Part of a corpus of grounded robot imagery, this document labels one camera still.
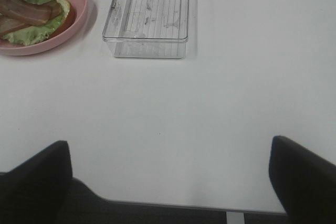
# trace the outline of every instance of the sandwich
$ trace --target sandwich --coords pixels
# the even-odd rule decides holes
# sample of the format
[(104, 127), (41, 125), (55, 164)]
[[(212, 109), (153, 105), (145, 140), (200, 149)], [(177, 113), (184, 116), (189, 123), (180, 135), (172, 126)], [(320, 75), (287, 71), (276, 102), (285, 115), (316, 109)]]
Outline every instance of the sandwich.
[(0, 0), (0, 39), (34, 45), (65, 31), (75, 15), (67, 0)]

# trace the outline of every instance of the clear plastic container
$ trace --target clear plastic container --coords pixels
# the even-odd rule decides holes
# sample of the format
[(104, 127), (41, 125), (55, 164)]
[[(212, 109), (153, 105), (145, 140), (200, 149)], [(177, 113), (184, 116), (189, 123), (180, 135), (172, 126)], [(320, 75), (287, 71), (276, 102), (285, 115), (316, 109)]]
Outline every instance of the clear plastic container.
[(115, 57), (183, 58), (189, 0), (112, 0), (103, 31)]

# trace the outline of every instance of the white table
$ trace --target white table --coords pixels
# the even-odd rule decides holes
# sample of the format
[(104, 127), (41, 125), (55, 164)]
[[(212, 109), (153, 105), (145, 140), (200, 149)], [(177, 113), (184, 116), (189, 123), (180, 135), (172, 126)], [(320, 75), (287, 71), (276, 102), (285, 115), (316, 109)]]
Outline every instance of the white table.
[(51, 51), (0, 56), (0, 170), (67, 140), (102, 197), (283, 212), (274, 135), (336, 163), (336, 0), (192, 0), (183, 60), (114, 58), (110, 2)]

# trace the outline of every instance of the table surface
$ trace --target table surface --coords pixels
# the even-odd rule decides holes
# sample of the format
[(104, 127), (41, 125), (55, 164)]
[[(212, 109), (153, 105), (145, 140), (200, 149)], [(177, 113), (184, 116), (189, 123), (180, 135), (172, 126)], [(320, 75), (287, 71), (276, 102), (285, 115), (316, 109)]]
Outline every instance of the table surface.
[(0, 170), (66, 140), (105, 198), (283, 212), (273, 136), (336, 163), (335, 0), (191, 0), (182, 60), (114, 58), (110, 2), (55, 49), (0, 56)]

